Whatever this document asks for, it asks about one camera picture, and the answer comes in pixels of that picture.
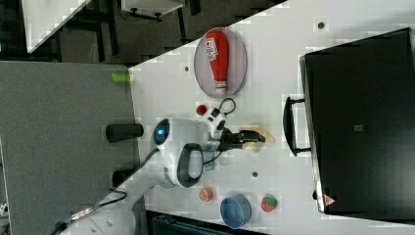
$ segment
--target white table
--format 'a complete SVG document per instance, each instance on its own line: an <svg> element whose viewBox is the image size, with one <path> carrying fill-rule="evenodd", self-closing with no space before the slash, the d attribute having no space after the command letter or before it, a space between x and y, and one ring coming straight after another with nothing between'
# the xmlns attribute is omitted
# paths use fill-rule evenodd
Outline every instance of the white table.
<svg viewBox="0 0 415 235"><path fill-rule="evenodd" d="M32 53L91 0L22 0L27 52Z"/></svg>
<svg viewBox="0 0 415 235"><path fill-rule="evenodd" d="M326 27L318 29L324 22ZM228 127L258 124L274 135L265 149L229 151L214 171L204 172L193 188L156 187L146 194L146 209L224 224L220 202L235 193L246 195L253 208L243 229L267 234L413 234L415 227L364 219L329 216L317 210L311 157L297 158L284 140L282 115L287 96L300 97L300 56L323 48L415 26L413 0L290 0L229 26L243 39L248 54L247 83L234 97L238 108ZM195 118L201 103L218 105L198 86L193 59L199 41L184 45L130 69L135 116L146 127L139 141L140 158L149 153L151 132L162 118ZM307 147L305 111L295 112L299 147ZM258 178L252 172L258 172ZM200 188L213 189L214 199L202 203ZM265 194L277 197L277 211L260 208Z"/></svg>

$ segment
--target white plate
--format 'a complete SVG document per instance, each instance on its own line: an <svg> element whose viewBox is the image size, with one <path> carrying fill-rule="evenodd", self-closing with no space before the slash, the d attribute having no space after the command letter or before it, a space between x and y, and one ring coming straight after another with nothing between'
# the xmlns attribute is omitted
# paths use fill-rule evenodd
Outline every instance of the white plate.
<svg viewBox="0 0 415 235"><path fill-rule="evenodd" d="M214 84L213 72L210 68L208 53L206 50L205 35L202 37L195 53L195 76L202 90L209 96L222 99L234 95L243 85L247 72L247 53L242 40L232 31L218 27L228 39L228 78L226 94L217 94Z"/></svg>

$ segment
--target green object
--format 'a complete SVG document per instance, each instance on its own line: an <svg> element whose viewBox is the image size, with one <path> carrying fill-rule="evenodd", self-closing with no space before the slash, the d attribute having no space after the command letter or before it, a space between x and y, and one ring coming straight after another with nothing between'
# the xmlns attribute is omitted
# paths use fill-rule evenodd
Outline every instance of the green object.
<svg viewBox="0 0 415 235"><path fill-rule="evenodd" d="M113 73L114 82L127 82L130 81L130 76L127 73Z"/></svg>
<svg viewBox="0 0 415 235"><path fill-rule="evenodd" d="M266 204L270 207L277 207L277 200L274 197L266 197Z"/></svg>

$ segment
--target warning label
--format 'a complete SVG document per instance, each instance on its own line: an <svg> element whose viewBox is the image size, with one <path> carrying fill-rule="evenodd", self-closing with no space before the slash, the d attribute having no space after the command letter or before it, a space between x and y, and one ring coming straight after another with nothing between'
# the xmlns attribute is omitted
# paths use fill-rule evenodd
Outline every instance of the warning label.
<svg viewBox="0 0 415 235"><path fill-rule="evenodd" d="M326 205L326 207L329 207L330 205L334 204L336 202L336 200L330 198L329 196L323 194L324 196L324 204Z"/></svg>

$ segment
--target red cap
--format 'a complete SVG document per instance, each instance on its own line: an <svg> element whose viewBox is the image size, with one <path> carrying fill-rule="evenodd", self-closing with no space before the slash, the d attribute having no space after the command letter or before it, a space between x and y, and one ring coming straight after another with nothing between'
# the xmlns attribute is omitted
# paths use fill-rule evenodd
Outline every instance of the red cap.
<svg viewBox="0 0 415 235"><path fill-rule="evenodd" d="M200 116L203 116L206 112L208 111L208 108L205 105L200 105L197 109L196 109L196 113Z"/></svg>

